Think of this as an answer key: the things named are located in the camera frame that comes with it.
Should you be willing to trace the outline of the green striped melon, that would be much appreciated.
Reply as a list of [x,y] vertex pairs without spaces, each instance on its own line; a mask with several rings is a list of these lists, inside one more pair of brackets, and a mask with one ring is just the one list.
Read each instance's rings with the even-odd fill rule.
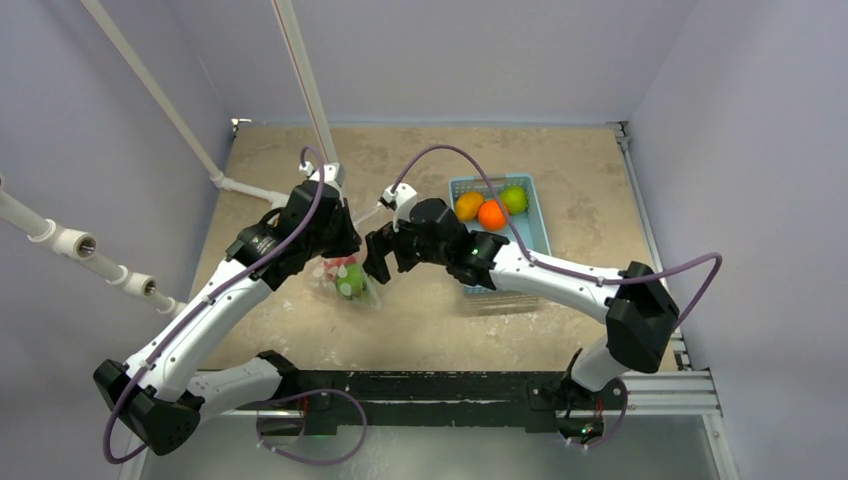
[[367,289],[366,276],[358,263],[341,267],[335,283],[337,293],[348,300],[362,297]]

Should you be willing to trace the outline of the clear dotted zip bag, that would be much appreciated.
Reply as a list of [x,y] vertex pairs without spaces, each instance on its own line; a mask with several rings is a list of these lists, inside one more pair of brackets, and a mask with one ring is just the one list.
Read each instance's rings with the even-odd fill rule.
[[351,213],[361,239],[359,249],[345,257],[311,260],[306,268],[307,283],[322,300],[348,305],[351,309],[380,310],[384,306],[384,288],[365,271],[366,236],[389,219],[388,211],[374,202]]

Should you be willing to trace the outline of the orange yellow round fruit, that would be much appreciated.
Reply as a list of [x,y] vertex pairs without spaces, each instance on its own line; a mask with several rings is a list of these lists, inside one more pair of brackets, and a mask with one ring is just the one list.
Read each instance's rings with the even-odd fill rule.
[[465,192],[457,197],[454,212],[460,222],[477,218],[480,207],[486,202],[484,195],[477,191]]

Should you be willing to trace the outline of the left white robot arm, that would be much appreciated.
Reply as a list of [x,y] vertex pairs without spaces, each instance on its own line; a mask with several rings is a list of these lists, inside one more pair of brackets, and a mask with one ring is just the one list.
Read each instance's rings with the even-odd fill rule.
[[341,183],[316,176],[296,185],[285,206],[242,229],[206,285],[162,332],[126,360],[107,359],[95,369],[94,383],[110,409],[102,440],[107,460],[121,461],[111,451],[116,423],[164,456],[220,413],[260,401],[275,409],[292,405],[298,382],[274,352],[213,374],[198,369],[244,316],[307,263],[347,257],[360,245]]

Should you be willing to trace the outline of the smooth red apple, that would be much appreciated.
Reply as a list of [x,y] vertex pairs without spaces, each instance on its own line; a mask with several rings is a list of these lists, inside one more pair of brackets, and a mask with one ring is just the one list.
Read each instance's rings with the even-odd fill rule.
[[324,272],[327,275],[335,276],[338,270],[349,264],[347,259],[336,258],[336,259],[325,259],[322,263]]

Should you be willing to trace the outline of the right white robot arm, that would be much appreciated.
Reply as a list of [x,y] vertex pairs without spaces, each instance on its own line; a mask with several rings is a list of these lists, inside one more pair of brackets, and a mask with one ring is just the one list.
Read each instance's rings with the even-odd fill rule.
[[534,295],[604,325],[604,337],[576,354],[561,381],[564,399],[576,407],[628,371],[657,372],[679,317],[645,264],[616,270],[523,251],[515,239],[468,229],[437,198],[416,203],[406,218],[368,233],[365,242],[364,269],[381,284],[391,278],[386,257],[393,254],[399,272],[439,265],[465,286]]

